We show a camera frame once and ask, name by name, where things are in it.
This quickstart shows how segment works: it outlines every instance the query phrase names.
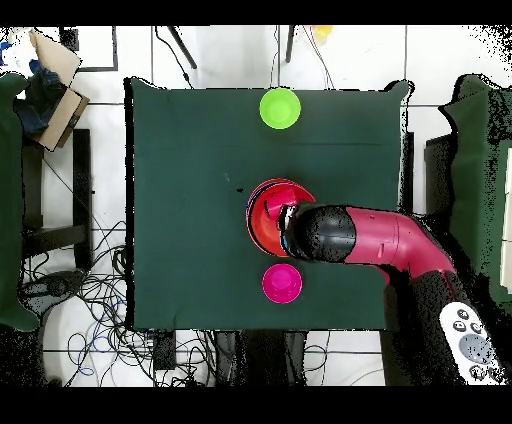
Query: dark green tablecloth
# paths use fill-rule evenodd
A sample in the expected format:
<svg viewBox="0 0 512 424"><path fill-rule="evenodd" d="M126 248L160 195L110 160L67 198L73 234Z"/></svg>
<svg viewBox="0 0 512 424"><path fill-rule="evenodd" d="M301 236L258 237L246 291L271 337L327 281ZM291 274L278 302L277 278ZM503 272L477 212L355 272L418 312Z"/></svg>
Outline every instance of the dark green tablecloth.
<svg viewBox="0 0 512 424"><path fill-rule="evenodd" d="M17 297L22 269L22 129L12 104L27 85L21 75L0 75L0 324L21 331L39 326L36 315Z"/></svg>
<svg viewBox="0 0 512 424"><path fill-rule="evenodd" d="M477 273L490 279L498 304L512 296L500 285L507 153L512 147L512 90L481 75L460 78L453 101L440 108L456 134L451 164L454 203L450 232Z"/></svg>
<svg viewBox="0 0 512 424"><path fill-rule="evenodd" d="M302 293L270 302L261 278L281 260L254 246L245 206L259 183L284 177L319 202L396 209L406 81L296 91L301 116L281 131L259 116L263 89L131 85L136 328L384 328L385 283L370 267L285 260Z"/></svg>

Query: black chair leg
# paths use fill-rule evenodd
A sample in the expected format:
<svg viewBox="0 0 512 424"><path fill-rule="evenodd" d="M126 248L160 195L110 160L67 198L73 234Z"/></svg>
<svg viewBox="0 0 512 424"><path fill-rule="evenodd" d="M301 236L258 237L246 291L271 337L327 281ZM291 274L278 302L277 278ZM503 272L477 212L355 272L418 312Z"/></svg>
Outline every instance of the black chair leg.
<svg viewBox="0 0 512 424"><path fill-rule="evenodd" d="M288 42L286 43L286 63L290 63L292 60L292 47L293 47L293 32L295 31L296 25L288 26Z"/></svg>
<svg viewBox="0 0 512 424"><path fill-rule="evenodd" d="M190 66L192 69L197 69L196 62L194 62L194 59L192 59L192 56L190 55L189 51L185 47L185 44L183 44L183 40L181 39L180 35L178 34L178 31L176 31L176 28L174 26L168 26L169 31L172 34L172 37L174 38L174 41L178 44L180 47L182 53L185 55L185 57L188 60L188 63L190 63Z"/></svg>

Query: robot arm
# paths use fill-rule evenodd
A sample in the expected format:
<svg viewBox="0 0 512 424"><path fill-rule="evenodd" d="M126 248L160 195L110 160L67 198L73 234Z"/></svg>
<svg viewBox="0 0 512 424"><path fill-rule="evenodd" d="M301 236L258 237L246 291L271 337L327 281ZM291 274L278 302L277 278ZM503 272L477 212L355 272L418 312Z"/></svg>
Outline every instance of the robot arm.
<svg viewBox="0 0 512 424"><path fill-rule="evenodd" d="M387 281L400 293L398 325L407 334L413 381L505 384L449 255L421 223L395 212L299 203L281 209L278 227L281 247L291 257L373 265L405 276Z"/></svg>

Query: table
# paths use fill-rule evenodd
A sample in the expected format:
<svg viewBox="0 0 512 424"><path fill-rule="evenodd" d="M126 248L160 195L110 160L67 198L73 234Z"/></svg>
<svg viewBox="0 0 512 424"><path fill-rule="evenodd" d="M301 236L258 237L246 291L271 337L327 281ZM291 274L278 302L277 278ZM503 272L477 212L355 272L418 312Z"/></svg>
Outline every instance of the table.
<svg viewBox="0 0 512 424"><path fill-rule="evenodd" d="M125 88L137 330L385 328L378 271L268 256L248 237L245 206L260 182L284 177L319 202L395 210L407 81L382 92L298 90L301 116L283 131L259 117L264 89L162 90L136 78ZM261 289L277 262L302 274L288 305Z"/></svg>

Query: cable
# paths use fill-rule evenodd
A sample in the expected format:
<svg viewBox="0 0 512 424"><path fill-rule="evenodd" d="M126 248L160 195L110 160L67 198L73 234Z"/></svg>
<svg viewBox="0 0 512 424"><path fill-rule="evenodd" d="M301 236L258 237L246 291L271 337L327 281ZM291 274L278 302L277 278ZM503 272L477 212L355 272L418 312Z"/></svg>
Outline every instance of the cable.
<svg viewBox="0 0 512 424"><path fill-rule="evenodd" d="M277 26L277 86L281 86L281 26Z"/></svg>
<svg viewBox="0 0 512 424"><path fill-rule="evenodd" d="M326 352L329 350L329 341L330 340L331 340L331 330L329 330L329 333L327 335L327 343L325 345L325 351ZM327 354L325 355L325 362L323 364L324 370L323 370L323 373L322 373L322 383L320 384L320 386L324 385L326 363L327 363Z"/></svg>
<svg viewBox="0 0 512 424"><path fill-rule="evenodd" d="M194 87L192 87L192 84L190 84L190 78L189 78L188 74L185 72L185 69L183 69L183 66L181 66L181 63L178 60L178 56L176 56L176 53L174 53L174 50L171 47L171 45L167 41L165 41L163 38L160 38L160 36L158 35L158 26L155 26L155 35L156 35L157 39L159 39L162 43L164 43L167 47L169 47L169 49L171 50L172 54L174 55L174 58L176 59L176 63L181 68L181 72L183 72L183 78L185 78L185 81L187 81L187 83L190 86L190 88L194 89Z"/></svg>
<svg viewBox="0 0 512 424"><path fill-rule="evenodd" d="M308 346L307 348L304 349L304 353L307 353L307 350L308 349L311 349L313 347L317 347L319 348L320 350L323 351L323 354L324 354L324 361L316 368L310 368L310 369L307 369L305 370L304 372L310 372L310 371L316 371L316 370L319 370L320 368L322 367L325 367L325 363L327 362L327 350L324 349L322 346L319 346L319 345L311 345L311 346Z"/></svg>
<svg viewBox="0 0 512 424"><path fill-rule="evenodd" d="M353 381L351 384L349 384L349 386L353 386L354 384L356 384L359 380L362 380L363 378L365 378L366 376L370 375L370 374L374 374L376 372L379 372L379 371L384 371L382 368L378 369L378 370L373 370L373 371L370 371L370 372L367 372L366 374L363 374L361 377L359 377L357 380Z"/></svg>
<svg viewBox="0 0 512 424"><path fill-rule="evenodd" d="M276 25L276 29L274 31L274 39L276 40L276 43L279 44L279 41L277 40L276 34L277 34L277 25ZM272 88L272 82L273 82L272 81L272 76L274 74L274 63L276 61L277 53L278 52L276 52L276 54L274 55L274 58L272 59L272 68L270 70L270 88Z"/></svg>
<svg viewBox="0 0 512 424"><path fill-rule="evenodd" d="M68 356L73 364L77 366L76 371L71 376L71 378L67 381L64 387L70 387L73 383L74 379L78 374L84 376L94 376L96 378L97 385L100 387L103 384L104 377L106 373L110 372L110 376L114 386L117 386L112 369L117 363L117 360L121 360L126 365L131 367L139 367L141 371L153 382L156 387L172 387L173 385L169 385L163 381L158 381L156 379L155 370L153 369L153 347L150 340L146 337L145 333L130 331L124 327L124 316L121 316L119 313L120 306L126 306L126 295L122 292L122 290L118 287L120 283L126 283L126 246L120 245L111 247L108 242L108 236L121 224L126 223L124 221L118 222L113 228L111 228L107 233L103 231L101 225L98 220L94 217L92 212L87 208L87 206L79 199L73 190L66 184L66 182L59 176L59 174L53 169L53 167L46 161L44 155L42 155L43 161L50 168L50 170L57 176L57 178L64 184L64 186L73 194L75 198L79 200L79 202L83 205L83 207L88 211L90 216L94 219L96 224L98 225L100 231L102 232L102 239L94 249L94 251L98 251L102 246L103 242L106 243L107 249L97 254L96 258L92 263L91 269L93 269L100 260L102 260L106 255L109 255L112 265L112 273L104 276L95 275L93 273L88 273L82 280L82 284L76 294L76 297L82 300L89 310L91 317L93 318L93 323L88 327L85 331L85 334L75 333L68 339ZM34 270L32 270L31 258L29 258L29 270L28 272L24 270L23 272L28 274L32 279L40 277L44 277L45 274L39 272L38 270L49 260L49 255L46 253L45 260L40 263ZM205 354L196 346L195 349L198 350L203 358L202 361L199 362L191 362L187 364L177 364L177 368L181 371L184 371L187 375L188 382L194 382L194 384L201 385L202 383L196 383L194 380L194 373L197 370L195 365L199 365L203 362L206 362L208 367L208 375L207 382L209 382L210 375L213 373L215 375L215 361L213 357L213 353L208 345L208 340L206 339L208 335L207 332L204 332L204 340L199 337L199 334L196 333L197 338L186 341L178 345L177 348L181 346L186 346L186 344L198 340L202 347L206 351ZM80 337L82 339L83 347L79 349L78 358L74 358L71 355L72 350L70 349L70 342L74 337ZM100 350L98 349L96 343L99 340L104 340L107 342L109 349L111 349L115 355L113 362L107 368L107 370L103 373L101 380L98 377L98 371L96 369L96 365L94 363L94 359L91 356L91 364L92 367L84 367L85 360L89 357L91 352L108 352L109 350ZM191 354L193 353L194 348L190 352L189 359L191 359ZM148 370L143 365L144 361L149 361Z"/></svg>
<svg viewBox="0 0 512 424"><path fill-rule="evenodd" d="M306 34L306 37L308 37L308 40L311 43L311 47L313 47L313 50L315 51L316 55L318 56L318 58L322 62L322 65L324 65L325 72L327 73L327 80L328 80L328 82L330 81L332 89L336 90L334 88L334 83L332 82L331 74L329 73L329 70L327 69L327 65L325 64L324 59L322 58L322 55L320 54L320 50L318 50L318 47L317 47L317 45L315 43L315 40L314 40L314 37L313 37L313 31L310 28L310 33L311 33L311 38L310 38L309 34L308 34L307 30L306 30L306 27L304 25L301 25L301 26L302 26L302 29L304 30L304 33Z"/></svg>
<svg viewBox="0 0 512 424"><path fill-rule="evenodd" d="M101 233L103 234L103 237L105 237L105 232L103 231L103 229L101 228L101 225L100 223L98 222L98 220L96 219L96 217L94 216L94 214L92 213L92 211L90 211L88 208L87 208L87 205L82 202L82 199L80 199L76 194L75 192L73 191L73 189L71 187L69 187L66 182L60 177L60 175L57 173L57 171L55 171L55 169L53 169L53 167L46 161L46 159L44 158L44 153L41 153L41 158L43 159L44 163L46 164L46 166L48 166L48 168L50 168L52 170L52 172L55 174L55 176L61 181L62 184L64 184L66 186L66 188L71 192L71 194L82 204L82 206L84 207L84 209L89 213L89 215L91 216L92 219L94 219L94 222L96 222L96 225L98 226L98 228L100 229ZM107 243L107 246L109 247L110 249L110 245L108 244L108 240L105 240L106 243Z"/></svg>

